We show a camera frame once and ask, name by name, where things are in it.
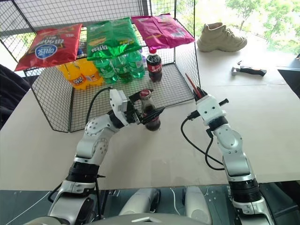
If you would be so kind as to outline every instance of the metal wire shelf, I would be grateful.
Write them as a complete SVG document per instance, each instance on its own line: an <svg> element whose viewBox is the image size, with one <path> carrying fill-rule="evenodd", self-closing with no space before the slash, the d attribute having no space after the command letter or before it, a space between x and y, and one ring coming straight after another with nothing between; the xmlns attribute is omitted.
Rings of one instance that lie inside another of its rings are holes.
<svg viewBox="0 0 300 225"><path fill-rule="evenodd" d="M7 0L0 1L0 13L0 41L16 61L27 51L36 31L76 23L83 24L79 43L83 54L79 58L86 57L86 26L102 20L170 13L192 36L195 33L195 0ZM148 48L135 26L134 29L143 47L142 54L146 57ZM170 106L192 99L192 88L184 74L188 73L193 82L200 86L195 44L161 49L158 54L164 65L161 82L152 83L146 72L143 79L129 84L117 82L113 87L124 90L126 95L153 88L157 106ZM38 76L31 84L32 91L51 128L60 132L83 129L91 99L99 89L107 86L75 90L55 67L31 68L24 72L29 77ZM93 105L90 117L109 110L108 93L101 94Z"/></svg>

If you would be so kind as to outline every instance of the beige sneaker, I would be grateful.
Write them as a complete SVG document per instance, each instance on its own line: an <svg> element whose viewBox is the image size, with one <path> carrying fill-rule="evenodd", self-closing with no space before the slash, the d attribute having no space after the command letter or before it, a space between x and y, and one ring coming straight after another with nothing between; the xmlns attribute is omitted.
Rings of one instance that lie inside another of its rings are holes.
<svg viewBox="0 0 300 225"><path fill-rule="evenodd" d="M247 44L245 37L235 36L226 25L221 22L205 24L202 34L197 40L198 48L201 52L211 52L219 49L225 52L235 52Z"/></svg>

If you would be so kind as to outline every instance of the bottle label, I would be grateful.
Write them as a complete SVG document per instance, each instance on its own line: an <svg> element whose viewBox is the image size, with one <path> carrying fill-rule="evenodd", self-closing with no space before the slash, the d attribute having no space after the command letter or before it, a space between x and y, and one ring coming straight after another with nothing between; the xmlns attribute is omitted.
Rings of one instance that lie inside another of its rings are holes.
<svg viewBox="0 0 300 225"><path fill-rule="evenodd" d="M98 70L100 71L100 73L102 74L102 76L104 78L109 78L109 77L112 77L114 75L114 70L113 70L113 68L111 67L110 64L108 64L105 67L98 67Z"/></svg>
<svg viewBox="0 0 300 225"><path fill-rule="evenodd" d="M115 70L118 74L125 74L129 72L128 67L116 67Z"/></svg>
<svg viewBox="0 0 300 225"><path fill-rule="evenodd" d="M85 82L85 77L82 75L74 80L71 80L70 82L74 85L74 86L78 86L80 84L83 84Z"/></svg>
<svg viewBox="0 0 300 225"><path fill-rule="evenodd" d="M99 73L96 72L91 76L85 76L85 78L89 81L89 82L94 82L100 79Z"/></svg>
<svg viewBox="0 0 300 225"><path fill-rule="evenodd" d="M129 66L130 66L132 69L140 68L140 67L143 66L143 61L130 62L130 63L129 63Z"/></svg>
<svg viewBox="0 0 300 225"><path fill-rule="evenodd" d="M163 66L162 66L161 64L156 65L156 66L148 65L148 70L149 70L150 72L153 72L153 73L155 73L155 72L160 72L161 69L162 69L162 67L163 67Z"/></svg>

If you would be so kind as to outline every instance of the logo on bag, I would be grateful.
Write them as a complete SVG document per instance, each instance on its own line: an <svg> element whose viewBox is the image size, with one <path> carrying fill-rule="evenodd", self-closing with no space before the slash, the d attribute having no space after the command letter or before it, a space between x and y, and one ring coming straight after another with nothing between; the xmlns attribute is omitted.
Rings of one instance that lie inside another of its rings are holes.
<svg viewBox="0 0 300 225"><path fill-rule="evenodd" d="M43 60L50 56L53 56L57 51L57 46L55 45L40 45L36 48L35 54L36 57Z"/></svg>
<svg viewBox="0 0 300 225"><path fill-rule="evenodd" d="M27 55L29 54L32 54L32 53L35 53L36 56L38 57L38 51L37 49L43 49L41 48L42 46L55 46L56 47L56 50L55 52L57 51L57 49L60 49L60 48L64 48L64 39L60 38L60 35L50 35L50 36L46 36L44 37L38 44L36 44L35 46L33 46L31 49L29 49L27 51Z"/></svg>

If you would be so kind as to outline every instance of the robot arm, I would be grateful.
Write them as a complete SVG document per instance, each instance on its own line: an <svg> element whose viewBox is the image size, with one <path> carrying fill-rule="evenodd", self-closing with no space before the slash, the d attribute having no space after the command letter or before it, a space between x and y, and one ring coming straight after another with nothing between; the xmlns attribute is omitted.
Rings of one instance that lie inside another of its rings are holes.
<svg viewBox="0 0 300 225"><path fill-rule="evenodd" d="M204 91L204 96L197 100L196 108L204 124L217 137L217 144L223 154L223 164L229 181L232 203L240 218L245 215L263 214L270 225L273 224L265 199L259 192L259 186L242 149L242 137L231 129L221 105L227 103L217 100Z"/></svg>
<svg viewBox="0 0 300 225"><path fill-rule="evenodd" d="M91 211L89 209L94 205L89 195L96 186L98 170L111 137L130 123L146 124L164 110L164 107L158 108L142 117L134 107L134 102L138 99L139 92L127 98L122 90L110 90L112 110L86 124L83 137L76 148L74 162L58 189L49 216L65 219L70 225L78 221L86 222L89 216L86 212Z"/></svg>

